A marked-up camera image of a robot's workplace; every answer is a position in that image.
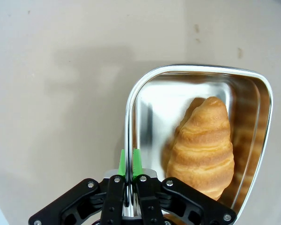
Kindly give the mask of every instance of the beige tabletop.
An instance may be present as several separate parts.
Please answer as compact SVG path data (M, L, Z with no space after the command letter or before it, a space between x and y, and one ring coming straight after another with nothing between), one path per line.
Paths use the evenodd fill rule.
M281 0L0 0L0 208L11 225L118 167L133 84L151 69L255 70L274 110L238 225L281 225Z

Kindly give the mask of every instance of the stainless steel container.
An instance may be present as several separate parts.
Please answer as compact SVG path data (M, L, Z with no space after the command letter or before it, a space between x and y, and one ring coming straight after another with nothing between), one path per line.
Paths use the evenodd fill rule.
M220 98L227 107L235 158L233 180L219 201L239 217L262 162L273 108L270 84L258 73L171 65L145 74L133 87L126 106L126 179L132 180L132 151L138 148L143 167L155 170L163 180L161 153L168 138L191 102L209 96Z

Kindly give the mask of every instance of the silver bolt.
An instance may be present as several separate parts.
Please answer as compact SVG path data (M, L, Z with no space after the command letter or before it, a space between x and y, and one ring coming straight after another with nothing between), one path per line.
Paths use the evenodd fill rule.
M93 182L88 183L88 187L92 188L95 184Z
M42 225L42 222L39 220L34 221L33 225Z
M116 178L114 179L114 182L119 183L120 180L121 180L120 177L116 177Z
M231 216L229 214L225 214L224 215L224 220L225 221L230 221L231 220Z
M173 181L171 181L171 180L168 180L167 182L166 182L166 184L167 184L167 186L173 186Z
M147 180L147 178L146 178L145 176L141 176L141 177L140 177L140 181L141 181L141 182L145 182L146 180Z

